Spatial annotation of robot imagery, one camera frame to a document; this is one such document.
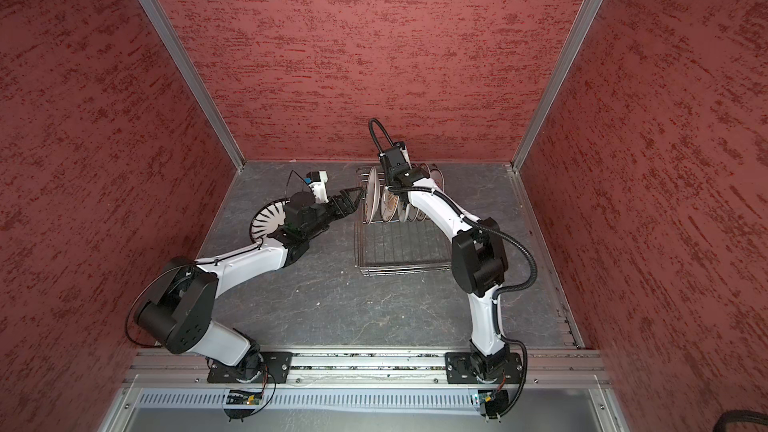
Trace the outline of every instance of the red wall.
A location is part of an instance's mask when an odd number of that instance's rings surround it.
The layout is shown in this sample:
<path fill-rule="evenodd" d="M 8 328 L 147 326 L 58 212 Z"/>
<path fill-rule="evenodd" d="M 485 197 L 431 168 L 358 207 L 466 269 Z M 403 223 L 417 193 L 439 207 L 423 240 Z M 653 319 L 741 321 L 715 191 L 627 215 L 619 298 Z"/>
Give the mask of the red wall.
<path fill-rule="evenodd" d="M 246 158 L 509 160 L 582 0 L 160 0 Z"/>
<path fill-rule="evenodd" d="M 633 432 L 768 411 L 768 0 L 605 0 L 523 169 Z"/>
<path fill-rule="evenodd" d="M 0 0 L 0 30 L 0 430 L 93 430 L 234 167 L 137 0 Z"/>

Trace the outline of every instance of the metal wire rack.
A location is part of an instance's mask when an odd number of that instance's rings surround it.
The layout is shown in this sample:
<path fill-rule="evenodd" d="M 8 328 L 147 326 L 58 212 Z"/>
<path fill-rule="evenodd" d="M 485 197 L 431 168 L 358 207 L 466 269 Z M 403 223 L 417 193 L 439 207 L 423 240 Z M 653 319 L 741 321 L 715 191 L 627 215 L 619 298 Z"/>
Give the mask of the metal wire rack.
<path fill-rule="evenodd" d="M 378 171 L 379 185 L 384 173 Z M 357 169 L 358 186 L 367 186 L 370 166 Z M 363 275 L 413 274 L 451 270 L 451 243 L 429 218 L 421 222 L 400 222 L 397 214 L 384 222 L 377 211 L 365 223 L 365 207 L 355 220 L 355 264 Z"/>

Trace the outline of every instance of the black mounting plate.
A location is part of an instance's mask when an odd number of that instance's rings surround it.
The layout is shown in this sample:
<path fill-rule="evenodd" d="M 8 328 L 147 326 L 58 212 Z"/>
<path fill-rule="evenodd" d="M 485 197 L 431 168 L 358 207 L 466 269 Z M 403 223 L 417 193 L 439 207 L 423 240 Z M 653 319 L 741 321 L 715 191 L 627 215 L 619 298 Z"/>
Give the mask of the black mounting plate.
<path fill-rule="evenodd" d="M 449 384 L 479 383 L 469 365 L 469 355 L 469 352 L 446 352 L 446 375 L 448 376 Z M 520 384 L 522 374 L 521 369 L 518 369 L 519 365 L 522 365 L 520 354 L 510 352 L 508 360 L 503 368 L 504 376 L 507 378 L 507 384 Z M 502 377 L 499 375 L 493 383 L 500 384 L 501 382 Z"/>
<path fill-rule="evenodd" d="M 272 374 L 269 382 L 284 384 L 286 379 L 288 379 L 288 372 L 290 372 L 293 352 L 265 352 L 262 350 L 261 357 L 264 358 L 266 369 Z M 238 382 L 227 374 L 225 369 L 216 368 L 215 365 L 208 371 L 208 384 L 239 384 L 246 386 L 243 382 Z"/>

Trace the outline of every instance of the metal corner post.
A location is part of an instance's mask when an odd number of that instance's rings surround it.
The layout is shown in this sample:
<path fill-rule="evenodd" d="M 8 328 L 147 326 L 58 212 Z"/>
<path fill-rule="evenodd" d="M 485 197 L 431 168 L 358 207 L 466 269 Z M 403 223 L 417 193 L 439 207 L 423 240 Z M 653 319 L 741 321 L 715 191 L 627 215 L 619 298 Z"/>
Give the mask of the metal corner post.
<path fill-rule="evenodd" d="M 237 170 L 242 170 L 245 164 L 245 157 L 237 146 L 229 127 L 226 126 L 224 118 L 219 113 L 216 103 L 205 88 L 203 79 L 200 78 L 200 74 L 192 63 L 184 46 L 181 45 L 176 31 L 173 25 L 168 20 L 168 16 L 165 14 L 163 7 L 160 5 L 159 0 L 139 0 L 141 6 L 144 8 L 144 12 L 149 17 L 150 22 L 158 32 L 160 39 L 168 49 L 171 58 L 176 62 L 179 72 L 181 72 L 184 80 L 187 81 L 187 85 L 192 91 L 197 103 L 200 104 L 200 108 L 205 113 L 208 122 L 211 127 L 216 131 L 216 135 L 221 140 L 221 144 L 226 149 L 226 153 L 229 154 L 232 162 L 235 164 Z"/>
<path fill-rule="evenodd" d="M 576 19 L 571 26 L 571 32 L 568 33 L 565 44 L 563 44 L 558 62 L 554 64 L 554 69 L 552 69 L 552 76 L 544 88 L 542 99 L 536 106 L 531 122 L 528 124 L 528 129 L 525 131 L 523 140 L 521 140 L 520 146 L 512 159 L 512 168 L 516 172 L 520 172 L 525 158 L 531 151 L 536 135 L 541 130 L 544 120 L 547 118 L 547 114 L 549 114 L 549 109 L 552 107 L 558 91 L 560 91 L 560 86 L 565 81 L 565 77 L 571 69 L 571 64 L 574 62 L 576 54 L 578 54 L 579 48 L 581 48 L 581 43 L 584 42 L 589 27 L 592 25 L 592 21 L 602 3 L 603 0 L 584 0 L 581 3 Z"/>

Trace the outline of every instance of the robotic arm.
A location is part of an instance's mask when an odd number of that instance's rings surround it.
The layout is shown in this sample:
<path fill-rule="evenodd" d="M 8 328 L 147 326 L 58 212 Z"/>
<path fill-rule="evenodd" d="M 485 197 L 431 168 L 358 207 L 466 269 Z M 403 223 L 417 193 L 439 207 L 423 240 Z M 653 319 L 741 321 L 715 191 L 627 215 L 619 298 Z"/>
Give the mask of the robotic arm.
<path fill-rule="evenodd" d="M 388 149 L 380 147 L 373 125 L 384 133 Z M 480 219 L 467 212 L 420 168 L 411 166 L 405 143 L 393 142 L 378 120 L 371 119 L 369 128 L 379 150 L 386 187 L 404 203 L 424 211 L 452 241 L 453 277 L 467 293 L 472 314 L 472 373 L 485 383 L 499 379 L 504 366 L 512 361 L 510 344 L 522 348 L 527 364 L 524 345 L 505 338 L 500 330 L 498 296 L 533 284 L 536 266 L 531 254 L 500 232 L 492 218 Z M 257 342 L 212 320 L 211 312 L 216 297 L 235 285 L 293 264 L 307 251 L 312 238 L 327 230 L 331 222 L 357 210 L 364 195 L 362 188 L 348 188 L 328 197 L 324 172 L 311 172 L 305 181 L 312 192 L 298 192 L 284 202 L 283 225 L 257 239 L 255 244 L 195 261 L 172 259 L 164 273 L 140 295 L 134 320 L 173 354 L 202 354 L 239 382 L 263 379 L 266 370 Z M 501 287 L 508 268 L 503 241 L 517 247 L 528 260 L 531 276 L 526 282 Z M 507 410 L 521 391 L 522 385 Z"/>

